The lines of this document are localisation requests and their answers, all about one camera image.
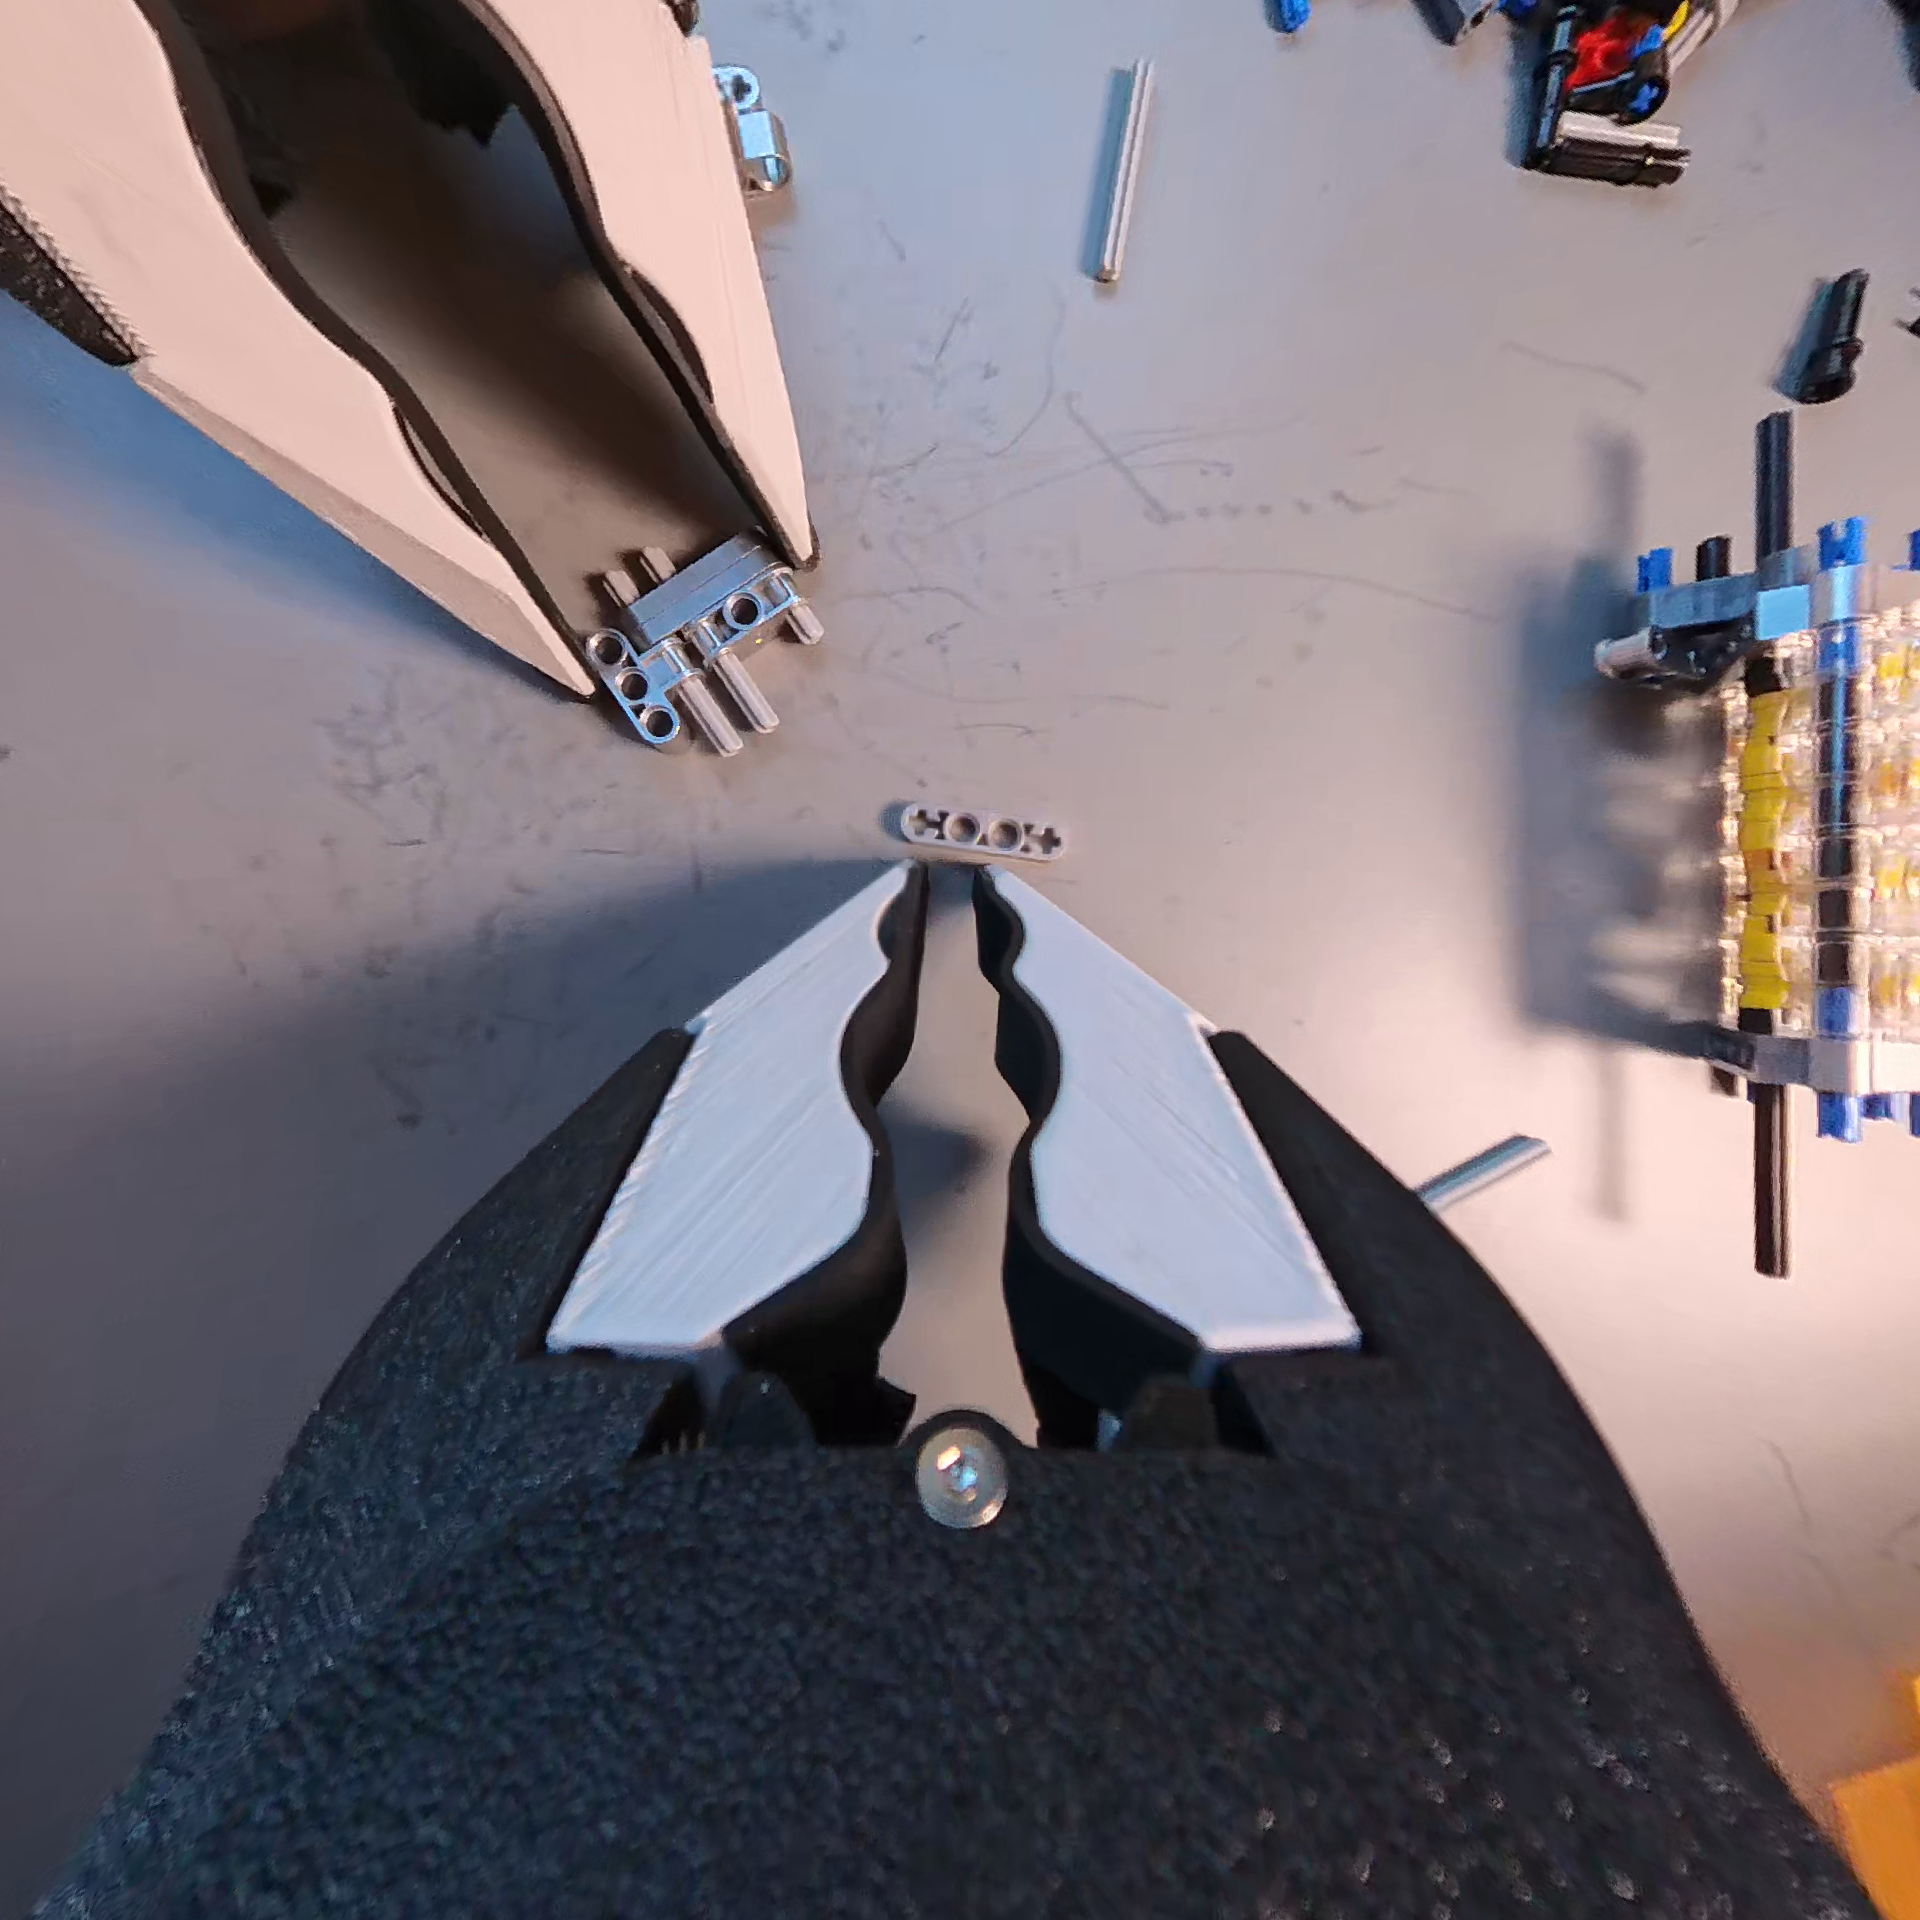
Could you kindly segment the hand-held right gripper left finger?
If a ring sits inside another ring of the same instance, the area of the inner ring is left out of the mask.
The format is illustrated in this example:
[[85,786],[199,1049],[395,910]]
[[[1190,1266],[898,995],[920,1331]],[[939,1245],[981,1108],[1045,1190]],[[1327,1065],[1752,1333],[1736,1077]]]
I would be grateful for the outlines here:
[[904,1297],[878,1105],[913,1043],[926,867],[894,867],[688,1025],[547,1325],[602,1351],[857,1369]]

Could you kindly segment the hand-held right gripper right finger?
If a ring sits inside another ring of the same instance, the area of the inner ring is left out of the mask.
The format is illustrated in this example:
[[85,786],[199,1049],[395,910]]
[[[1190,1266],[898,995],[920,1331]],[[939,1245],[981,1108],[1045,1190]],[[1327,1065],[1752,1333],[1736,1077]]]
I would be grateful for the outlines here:
[[978,964],[1025,1116],[1001,1266],[1024,1369],[1211,1375],[1355,1348],[1211,1022],[1001,868],[978,871]]

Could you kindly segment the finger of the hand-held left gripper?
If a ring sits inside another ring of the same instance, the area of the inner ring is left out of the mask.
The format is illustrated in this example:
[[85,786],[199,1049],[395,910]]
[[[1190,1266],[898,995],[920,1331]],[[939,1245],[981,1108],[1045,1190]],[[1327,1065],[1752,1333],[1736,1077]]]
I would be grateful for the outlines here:
[[573,627],[393,365],[283,253],[168,4],[1,6],[3,207],[133,382],[446,612],[590,694]]
[[659,3],[496,3],[518,75],[610,295],[791,562],[817,562],[783,363],[709,45]]

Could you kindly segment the short grey holed beam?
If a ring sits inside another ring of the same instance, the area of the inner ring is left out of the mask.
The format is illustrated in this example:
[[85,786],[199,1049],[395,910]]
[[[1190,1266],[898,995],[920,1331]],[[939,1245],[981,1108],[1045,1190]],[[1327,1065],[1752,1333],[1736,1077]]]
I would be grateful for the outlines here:
[[994,807],[899,802],[886,815],[898,837],[927,854],[995,861],[1054,861],[1064,854],[1064,833]]

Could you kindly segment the grey brick beam assembly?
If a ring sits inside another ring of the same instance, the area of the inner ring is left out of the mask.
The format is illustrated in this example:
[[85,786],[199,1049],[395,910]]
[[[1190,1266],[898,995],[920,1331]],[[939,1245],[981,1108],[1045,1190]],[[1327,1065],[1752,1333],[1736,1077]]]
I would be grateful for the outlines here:
[[642,562],[649,587],[625,572],[600,578],[611,621],[583,638],[587,666],[640,741],[662,753],[694,734],[730,756],[742,732],[776,732],[776,709],[747,666],[752,650],[824,638],[792,570],[742,534],[683,567],[658,546]]

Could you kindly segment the grey desk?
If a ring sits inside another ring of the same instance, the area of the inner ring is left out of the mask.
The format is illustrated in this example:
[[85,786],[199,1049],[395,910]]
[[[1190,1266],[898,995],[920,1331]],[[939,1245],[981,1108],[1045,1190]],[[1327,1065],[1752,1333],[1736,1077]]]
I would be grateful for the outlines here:
[[[426,1247],[894,852],[1035,883],[1456,1214],[1635,1483],[1814,1818],[1910,1748],[1915,1140],[1745,1129],[1635,996],[1687,937],[1633,557],[1751,537],[1814,286],[1870,269],[1799,526],[1915,526],[1915,90],[1885,4],[1743,4],[1688,180],[1503,156],[1409,4],[711,4],[822,540],[783,722],[654,756],[121,371],[3,311],[3,1915],[128,1778],[301,1418]],[[1157,66],[1120,281],[1112,71]]]

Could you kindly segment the grey double-loop brick connector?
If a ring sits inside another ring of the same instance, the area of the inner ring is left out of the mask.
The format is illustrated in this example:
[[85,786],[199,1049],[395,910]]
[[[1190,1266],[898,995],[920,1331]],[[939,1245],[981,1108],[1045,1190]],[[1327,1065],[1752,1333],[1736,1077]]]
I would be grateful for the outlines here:
[[765,102],[761,82],[742,65],[714,65],[711,77],[730,115],[735,173],[744,194],[776,194],[792,178],[783,123]]

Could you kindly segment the thin grey axle rod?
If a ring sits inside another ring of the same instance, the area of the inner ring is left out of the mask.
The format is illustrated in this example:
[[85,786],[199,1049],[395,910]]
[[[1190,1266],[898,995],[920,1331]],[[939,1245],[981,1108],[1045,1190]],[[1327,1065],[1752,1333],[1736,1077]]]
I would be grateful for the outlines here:
[[1098,287],[1120,281],[1127,259],[1154,82],[1157,66],[1144,58],[1110,74],[1086,252],[1087,277]]
[[1506,1137],[1464,1162],[1443,1169],[1413,1190],[1435,1214],[1443,1214],[1478,1194],[1549,1158],[1552,1147],[1536,1137]]

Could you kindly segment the yellow and clear brick model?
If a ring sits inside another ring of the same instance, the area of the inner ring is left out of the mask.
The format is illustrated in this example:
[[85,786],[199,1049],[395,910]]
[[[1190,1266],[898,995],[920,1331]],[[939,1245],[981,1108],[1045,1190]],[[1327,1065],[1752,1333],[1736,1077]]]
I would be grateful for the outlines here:
[[1699,1054],[1752,1118],[1754,1269],[1790,1276],[1791,1097],[1814,1134],[1917,1129],[1917,573],[1867,553],[1867,522],[1791,534],[1791,414],[1754,431],[1754,557],[1703,541],[1638,555],[1621,685],[1710,706],[1717,1006]]

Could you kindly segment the pile of blue brick pieces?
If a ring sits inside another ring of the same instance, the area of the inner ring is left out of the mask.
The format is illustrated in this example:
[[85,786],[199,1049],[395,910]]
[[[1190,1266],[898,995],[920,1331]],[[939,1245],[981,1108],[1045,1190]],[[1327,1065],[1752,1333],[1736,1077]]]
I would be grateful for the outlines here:
[[1458,45],[1493,15],[1523,58],[1519,163],[1539,177],[1662,188],[1688,145],[1662,122],[1672,81],[1738,3],[1418,3],[1427,33]]

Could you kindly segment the black brick pin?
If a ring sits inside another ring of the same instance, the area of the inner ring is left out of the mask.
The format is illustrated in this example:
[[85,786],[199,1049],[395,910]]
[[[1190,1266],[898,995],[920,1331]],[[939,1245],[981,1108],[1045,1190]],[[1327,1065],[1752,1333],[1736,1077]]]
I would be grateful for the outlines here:
[[1786,386],[1793,402],[1833,402],[1854,388],[1867,284],[1867,269],[1848,269],[1818,287]]

